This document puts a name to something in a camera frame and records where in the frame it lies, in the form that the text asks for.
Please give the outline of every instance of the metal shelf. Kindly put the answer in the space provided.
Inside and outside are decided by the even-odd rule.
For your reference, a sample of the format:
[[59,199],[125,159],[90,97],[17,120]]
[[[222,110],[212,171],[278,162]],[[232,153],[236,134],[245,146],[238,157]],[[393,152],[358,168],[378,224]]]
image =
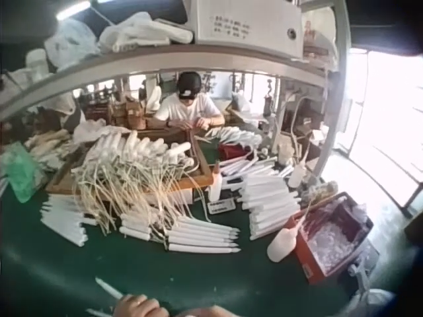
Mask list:
[[0,105],[0,121],[29,106],[91,83],[134,73],[187,69],[265,73],[318,87],[324,87],[326,83],[322,69],[243,48],[198,44],[140,48],[83,61],[32,85]]

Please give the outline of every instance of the ceiling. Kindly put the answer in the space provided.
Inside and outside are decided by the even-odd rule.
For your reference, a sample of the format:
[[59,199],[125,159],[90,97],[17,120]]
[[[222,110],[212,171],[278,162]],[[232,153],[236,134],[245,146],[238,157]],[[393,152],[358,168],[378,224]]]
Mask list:
[[[2,44],[43,42],[56,27],[55,13],[75,0],[1,0]],[[401,55],[422,52],[422,22],[419,10],[408,0],[347,0],[352,44]],[[114,0],[98,6],[112,22],[121,22],[138,11],[148,11],[153,18],[183,23],[186,14],[182,0]],[[75,15],[98,36],[104,20],[86,10]]]

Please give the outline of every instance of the green plastic bag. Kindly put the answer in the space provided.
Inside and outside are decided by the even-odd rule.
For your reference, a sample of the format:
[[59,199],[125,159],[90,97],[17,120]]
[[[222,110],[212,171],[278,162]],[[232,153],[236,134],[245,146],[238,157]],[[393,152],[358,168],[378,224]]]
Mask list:
[[26,203],[47,180],[38,163],[19,142],[5,147],[1,169],[21,203]]

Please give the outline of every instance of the white box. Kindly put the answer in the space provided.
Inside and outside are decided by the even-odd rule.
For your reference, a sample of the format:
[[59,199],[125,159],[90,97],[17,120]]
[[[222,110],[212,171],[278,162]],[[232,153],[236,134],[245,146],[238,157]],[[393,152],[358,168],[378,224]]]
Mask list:
[[197,44],[303,58],[301,9],[285,0],[192,0]]

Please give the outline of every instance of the black cap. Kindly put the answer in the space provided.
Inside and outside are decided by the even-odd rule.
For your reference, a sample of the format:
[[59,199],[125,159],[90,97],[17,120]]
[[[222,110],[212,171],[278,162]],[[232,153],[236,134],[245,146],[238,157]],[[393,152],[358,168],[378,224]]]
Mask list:
[[195,99],[201,91],[201,76],[195,71],[185,71],[179,75],[176,86],[180,99]]

